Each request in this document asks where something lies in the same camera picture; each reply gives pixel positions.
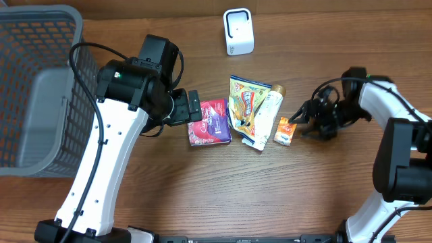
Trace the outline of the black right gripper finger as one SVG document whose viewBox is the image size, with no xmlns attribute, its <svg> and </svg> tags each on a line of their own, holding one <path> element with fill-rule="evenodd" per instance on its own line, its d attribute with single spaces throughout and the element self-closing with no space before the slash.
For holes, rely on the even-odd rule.
<svg viewBox="0 0 432 243">
<path fill-rule="evenodd" d="M 301 131 L 302 138 L 320 139 L 321 135 L 319 130 L 314 127 L 307 127 Z"/>
<path fill-rule="evenodd" d="M 289 119 L 290 124 L 307 124 L 311 118 L 311 102 L 305 101 L 303 105 Z"/>
</svg>

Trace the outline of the orange tissue pack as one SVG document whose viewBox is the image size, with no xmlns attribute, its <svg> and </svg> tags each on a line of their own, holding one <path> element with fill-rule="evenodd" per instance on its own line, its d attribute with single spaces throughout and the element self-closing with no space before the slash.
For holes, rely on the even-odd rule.
<svg viewBox="0 0 432 243">
<path fill-rule="evenodd" d="M 288 118 L 281 117 L 273 140 L 284 146 L 290 146 L 296 127 L 297 125 L 291 124 Z"/>
</svg>

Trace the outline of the red purple sanitary pad pack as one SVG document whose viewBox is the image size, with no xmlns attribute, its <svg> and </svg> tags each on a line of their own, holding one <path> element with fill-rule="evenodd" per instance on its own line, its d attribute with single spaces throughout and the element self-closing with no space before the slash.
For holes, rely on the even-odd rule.
<svg viewBox="0 0 432 243">
<path fill-rule="evenodd" d="M 200 103 L 202 119 L 188 123 L 192 146 L 225 144 L 232 141 L 227 118 L 227 100 L 215 99 Z"/>
</svg>

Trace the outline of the white gold-capped shampoo bottle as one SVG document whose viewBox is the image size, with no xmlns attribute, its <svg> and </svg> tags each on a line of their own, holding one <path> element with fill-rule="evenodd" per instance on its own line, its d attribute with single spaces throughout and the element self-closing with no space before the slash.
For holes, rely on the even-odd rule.
<svg viewBox="0 0 432 243">
<path fill-rule="evenodd" d="M 264 150 L 264 147 L 271 135 L 275 118 L 279 108 L 281 107 L 285 94 L 286 89 L 283 86 L 278 84 L 272 86 L 270 92 L 254 117 L 254 142 L 243 138 L 242 143 L 259 151 Z"/>
</svg>

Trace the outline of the yellow snack bag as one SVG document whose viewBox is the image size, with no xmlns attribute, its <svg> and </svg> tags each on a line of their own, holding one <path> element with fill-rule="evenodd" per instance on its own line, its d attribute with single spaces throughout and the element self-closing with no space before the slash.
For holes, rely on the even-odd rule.
<svg viewBox="0 0 432 243">
<path fill-rule="evenodd" d="M 230 76 L 228 116 L 231 127 L 247 141 L 255 142 L 254 117 L 272 85 Z"/>
</svg>

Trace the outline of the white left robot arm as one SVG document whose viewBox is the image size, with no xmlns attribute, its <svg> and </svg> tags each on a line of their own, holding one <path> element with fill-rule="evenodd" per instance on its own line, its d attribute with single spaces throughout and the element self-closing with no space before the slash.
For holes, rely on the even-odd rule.
<svg viewBox="0 0 432 243">
<path fill-rule="evenodd" d="M 197 91 L 180 88 L 173 74 L 183 60 L 175 44 L 149 34 L 138 56 L 118 53 L 99 70 L 97 89 L 88 93 L 94 121 L 78 172 L 55 218 L 38 223 L 37 242 L 158 241 L 145 229 L 116 228 L 114 211 L 138 137 L 202 118 Z"/>
</svg>

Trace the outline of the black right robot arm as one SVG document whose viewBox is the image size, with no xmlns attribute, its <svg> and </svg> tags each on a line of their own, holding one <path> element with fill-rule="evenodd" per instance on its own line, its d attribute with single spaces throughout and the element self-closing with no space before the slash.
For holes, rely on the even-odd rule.
<svg viewBox="0 0 432 243">
<path fill-rule="evenodd" d="M 303 137 L 330 140 L 360 119 L 374 119 L 383 136 L 373 165 L 374 190 L 334 234 L 304 234 L 301 242 L 395 242 L 389 229 L 410 211 L 431 206 L 431 118 L 415 109 L 388 76 L 350 67 L 338 81 L 328 80 L 293 114 L 291 124 L 306 124 Z M 336 100 L 330 94 L 336 92 Z"/>
</svg>

